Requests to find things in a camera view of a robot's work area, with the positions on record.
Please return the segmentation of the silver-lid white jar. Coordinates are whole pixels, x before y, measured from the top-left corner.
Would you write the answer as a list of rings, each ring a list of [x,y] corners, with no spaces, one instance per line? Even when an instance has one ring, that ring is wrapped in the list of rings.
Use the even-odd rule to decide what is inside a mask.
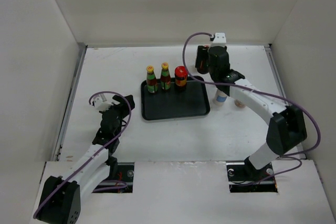
[[[223,91],[221,91],[220,89],[216,90],[215,96],[213,98],[213,103],[218,106],[221,107],[224,105],[225,101],[227,100],[227,94]]]

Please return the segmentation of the red-label sauce bottle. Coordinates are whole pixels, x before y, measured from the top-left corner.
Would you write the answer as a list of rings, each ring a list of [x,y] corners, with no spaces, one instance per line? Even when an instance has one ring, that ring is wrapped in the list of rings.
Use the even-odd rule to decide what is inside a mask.
[[[153,66],[147,66],[146,68],[146,85],[149,93],[157,93],[158,85]]]

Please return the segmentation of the green-label sauce bottle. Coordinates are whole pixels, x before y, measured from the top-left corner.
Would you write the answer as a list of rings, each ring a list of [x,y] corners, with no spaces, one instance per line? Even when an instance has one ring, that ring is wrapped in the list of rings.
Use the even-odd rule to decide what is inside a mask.
[[[161,88],[164,91],[168,91],[171,87],[171,76],[169,72],[169,64],[167,62],[163,62],[161,64],[161,77],[160,77],[160,82],[161,82]]]

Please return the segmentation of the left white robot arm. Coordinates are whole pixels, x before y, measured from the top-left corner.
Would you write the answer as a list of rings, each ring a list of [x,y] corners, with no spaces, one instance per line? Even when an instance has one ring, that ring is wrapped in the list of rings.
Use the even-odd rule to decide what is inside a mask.
[[[86,197],[101,191],[98,186],[103,180],[116,179],[118,161],[113,154],[130,123],[135,103],[132,95],[124,97],[116,92],[111,92],[112,103],[104,102],[102,94],[98,92],[89,98],[89,104],[102,115],[92,144],[67,172],[46,179],[34,219],[44,223],[76,223]]]

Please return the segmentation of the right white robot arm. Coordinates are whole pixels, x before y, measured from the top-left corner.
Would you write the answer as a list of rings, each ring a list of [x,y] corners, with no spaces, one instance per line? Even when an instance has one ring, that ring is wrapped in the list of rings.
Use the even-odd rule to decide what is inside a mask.
[[[198,46],[195,67],[201,74],[209,73],[216,83],[217,102],[232,97],[248,106],[268,125],[265,143],[244,160],[243,172],[248,179],[257,179],[269,163],[307,138],[302,110],[259,94],[244,75],[230,67],[226,47]]]

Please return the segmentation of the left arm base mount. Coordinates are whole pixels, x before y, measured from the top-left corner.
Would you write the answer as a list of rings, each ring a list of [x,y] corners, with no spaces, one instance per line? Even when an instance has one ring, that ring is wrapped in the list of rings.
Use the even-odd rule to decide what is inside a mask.
[[[120,163],[115,157],[111,157],[106,163],[110,167],[110,174],[96,187],[93,193],[132,193],[134,163]]]

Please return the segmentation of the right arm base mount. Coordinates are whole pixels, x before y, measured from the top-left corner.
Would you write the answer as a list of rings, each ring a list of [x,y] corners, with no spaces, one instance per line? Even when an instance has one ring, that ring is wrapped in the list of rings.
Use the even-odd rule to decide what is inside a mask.
[[[226,162],[229,191],[231,193],[277,193],[277,183],[271,163],[260,170],[245,165],[244,161]]]

